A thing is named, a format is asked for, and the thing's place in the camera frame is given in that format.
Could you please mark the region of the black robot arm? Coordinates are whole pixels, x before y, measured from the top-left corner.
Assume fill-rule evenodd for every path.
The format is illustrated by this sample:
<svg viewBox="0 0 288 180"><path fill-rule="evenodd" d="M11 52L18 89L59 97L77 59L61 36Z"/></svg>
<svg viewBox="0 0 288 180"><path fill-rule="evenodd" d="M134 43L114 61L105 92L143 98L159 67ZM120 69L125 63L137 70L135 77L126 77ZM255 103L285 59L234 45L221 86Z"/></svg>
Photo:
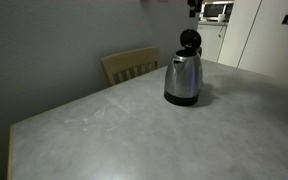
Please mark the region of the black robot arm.
<svg viewBox="0 0 288 180"><path fill-rule="evenodd" d="M187 0L189 6L189 17L194 18L201 12L203 0Z"/></svg>

